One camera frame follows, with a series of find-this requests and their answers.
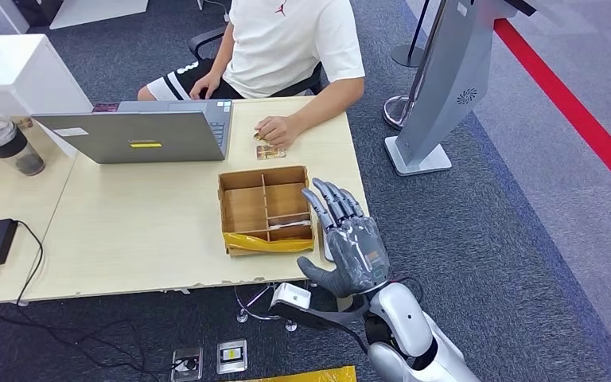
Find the person's right hand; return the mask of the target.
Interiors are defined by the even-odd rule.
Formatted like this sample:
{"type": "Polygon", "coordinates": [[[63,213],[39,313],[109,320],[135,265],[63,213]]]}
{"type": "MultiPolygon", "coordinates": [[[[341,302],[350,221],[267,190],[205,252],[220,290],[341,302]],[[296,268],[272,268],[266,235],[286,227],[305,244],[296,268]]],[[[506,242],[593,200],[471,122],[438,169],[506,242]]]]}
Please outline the person's right hand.
{"type": "Polygon", "coordinates": [[[217,72],[209,72],[197,80],[189,96],[191,99],[211,99],[213,92],[220,86],[221,75],[217,72]]]}

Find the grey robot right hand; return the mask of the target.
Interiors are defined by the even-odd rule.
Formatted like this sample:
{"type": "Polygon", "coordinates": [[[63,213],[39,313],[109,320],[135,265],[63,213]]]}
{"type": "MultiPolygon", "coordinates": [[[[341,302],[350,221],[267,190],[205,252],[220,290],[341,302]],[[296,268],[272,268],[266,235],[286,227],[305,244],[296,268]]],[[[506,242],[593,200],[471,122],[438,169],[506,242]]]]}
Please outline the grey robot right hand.
{"type": "Polygon", "coordinates": [[[312,183],[321,195],[308,188],[302,194],[319,218],[336,267],[327,271],[301,256],[297,264],[302,274],[337,298],[383,287],[390,262],[376,221],[348,190],[316,177],[312,183]]]}

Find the person's left hand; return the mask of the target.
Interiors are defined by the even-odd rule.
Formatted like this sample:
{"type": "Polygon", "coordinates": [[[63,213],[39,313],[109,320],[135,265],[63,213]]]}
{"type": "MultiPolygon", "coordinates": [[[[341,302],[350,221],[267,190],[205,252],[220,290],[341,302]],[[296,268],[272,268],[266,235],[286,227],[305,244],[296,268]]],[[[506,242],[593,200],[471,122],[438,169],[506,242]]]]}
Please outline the person's left hand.
{"type": "Polygon", "coordinates": [[[302,132],[302,126],[292,117],[268,116],[255,126],[255,133],[262,141],[279,149],[292,146],[302,132]]]}

